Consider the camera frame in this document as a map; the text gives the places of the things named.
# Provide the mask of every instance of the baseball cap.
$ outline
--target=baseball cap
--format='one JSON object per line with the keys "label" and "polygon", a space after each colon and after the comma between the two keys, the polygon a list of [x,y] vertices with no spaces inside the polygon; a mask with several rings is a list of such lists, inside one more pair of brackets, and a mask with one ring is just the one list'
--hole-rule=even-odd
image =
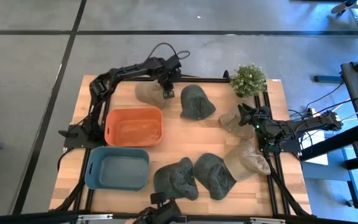
{"label": "baseball cap", "polygon": [[194,176],[209,190],[209,195],[215,200],[223,199],[236,183],[223,159],[211,153],[204,153],[197,160]]}
{"label": "baseball cap", "polygon": [[[254,104],[248,99],[243,99],[243,103],[247,104],[250,107],[253,108],[255,107]],[[222,128],[225,129],[226,131],[240,138],[244,138],[244,139],[253,138],[255,133],[255,128],[250,124],[239,126],[240,120],[241,120],[241,116],[237,105],[231,108],[231,110],[229,110],[226,114],[222,114],[219,117],[219,121],[222,125]]]}
{"label": "baseball cap", "polygon": [[190,119],[205,119],[216,111],[215,106],[208,100],[204,90],[198,85],[184,87],[180,94],[182,117]]}
{"label": "baseball cap", "polygon": [[164,192],[167,198],[198,198],[193,164],[187,157],[179,162],[161,167],[154,174],[154,190]]}
{"label": "baseball cap", "polygon": [[150,105],[154,105],[163,109],[170,101],[163,97],[163,88],[158,83],[158,80],[152,82],[140,82],[135,86],[136,98]]}
{"label": "baseball cap", "polygon": [[246,180],[257,174],[270,174],[266,159],[257,154],[254,145],[246,140],[242,140],[228,152],[223,160],[236,181]]}

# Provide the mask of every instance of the wooden table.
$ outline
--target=wooden table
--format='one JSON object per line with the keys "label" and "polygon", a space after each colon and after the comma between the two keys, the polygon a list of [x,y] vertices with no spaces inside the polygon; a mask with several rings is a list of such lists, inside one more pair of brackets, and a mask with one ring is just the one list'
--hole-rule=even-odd
{"label": "wooden table", "polygon": [[[96,76],[85,75],[76,102],[73,123],[79,122],[88,114],[90,105],[89,84]],[[110,109],[140,108],[150,105],[141,103],[135,98],[134,88],[138,82],[121,82],[111,99]],[[145,147],[150,157],[149,180],[144,190],[139,192],[123,190],[95,190],[91,206],[92,212],[106,213],[138,213],[150,206],[150,194],[154,193],[153,177],[159,168],[178,162],[183,157],[189,157],[193,163],[203,153],[210,152],[220,157],[229,152],[239,143],[234,137],[221,128],[218,118],[233,106],[241,102],[228,83],[195,83],[202,87],[209,100],[215,105],[216,111],[202,121],[181,119],[181,90],[189,84],[176,83],[175,98],[163,113],[163,139],[158,146]],[[273,119],[289,119],[287,103],[280,80],[267,80],[267,90],[270,98]],[[252,141],[257,146],[256,137]],[[85,149],[74,149],[63,159],[53,191],[50,208],[56,208],[68,196],[78,182]],[[292,155],[281,153],[285,183],[296,201],[310,212],[305,181],[299,161]],[[184,215],[260,215],[272,214],[269,188],[266,176],[255,176],[238,182],[223,200],[216,201],[209,197],[209,192],[198,181],[199,197],[195,201],[187,198],[177,200]],[[85,187],[81,197],[80,208],[85,207]],[[278,211],[283,213],[280,191],[275,186]]]}

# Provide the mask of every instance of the gray floor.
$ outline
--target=gray floor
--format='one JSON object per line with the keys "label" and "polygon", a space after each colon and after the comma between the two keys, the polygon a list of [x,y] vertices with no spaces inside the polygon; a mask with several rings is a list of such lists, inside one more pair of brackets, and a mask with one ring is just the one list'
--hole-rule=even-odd
{"label": "gray floor", "polygon": [[[79,5],[80,0],[0,0],[0,29],[70,30]],[[94,0],[86,4],[80,30],[357,30],[349,12],[339,19],[330,15],[334,5],[288,0]],[[0,215],[9,212],[67,41],[65,35],[0,36],[0,141],[6,144],[0,151]],[[82,76],[139,63],[159,42],[191,51],[190,57],[182,61],[182,72],[189,75],[221,77],[224,70],[233,73],[239,64],[262,66],[269,78],[283,80],[288,107],[294,110],[302,110],[307,102],[337,86],[314,83],[312,76],[337,75],[341,63],[358,60],[358,37],[349,36],[77,36],[24,212],[48,209],[63,145],[57,131],[66,129],[71,121]],[[166,47],[155,52],[159,57],[171,54]],[[341,87],[313,106],[324,108],[347,97],[346,89]],[[350,104],[338,109],[342,118],[353,112]],[[353,125],[348,122],[346,128]],[[350,199],[348,193],[338,195],[335,190],[341,183],[306,183],[314,214],[358,218],[358,210],[341,203],[342,198]]]}

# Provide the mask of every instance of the table leg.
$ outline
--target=table leg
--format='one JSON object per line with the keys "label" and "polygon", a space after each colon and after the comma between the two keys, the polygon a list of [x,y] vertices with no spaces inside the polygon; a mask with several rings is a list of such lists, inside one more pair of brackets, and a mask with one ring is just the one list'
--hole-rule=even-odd
{"label": "table leg", "polygon": [[327,140],[319,142],[313,146],[302,150],[302,156],[299,157],[301,161],[312,159],[314,157],[329,153],[340,147],[344,147],[358,141],[358,126],[337,134]]}
{"label": "table leg", "polygon": [[348,170],[358,169],[358,160],[357,159],[346,160],[345,165]]}
{"label": "table leg", "polygon": [[349,191],[351,192],[351,197],[353,201],[354,208],[358,208],[358,191],[353,180],[347,181],[347,186],[349,187]]}

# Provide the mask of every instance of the cap brim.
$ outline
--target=cap brim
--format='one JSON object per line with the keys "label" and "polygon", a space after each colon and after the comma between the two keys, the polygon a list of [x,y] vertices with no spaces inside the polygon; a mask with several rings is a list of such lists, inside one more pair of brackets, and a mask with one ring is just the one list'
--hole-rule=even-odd
{"label": "cap brim", "polygon": [[256,175],[255,172],[248,171],[241,164],[241,156],[242,155],[239,147],[235,147],[223,157],[224,164],[226,165],[227,169],[229,169],[230,174],[236,181],[246,180]]}

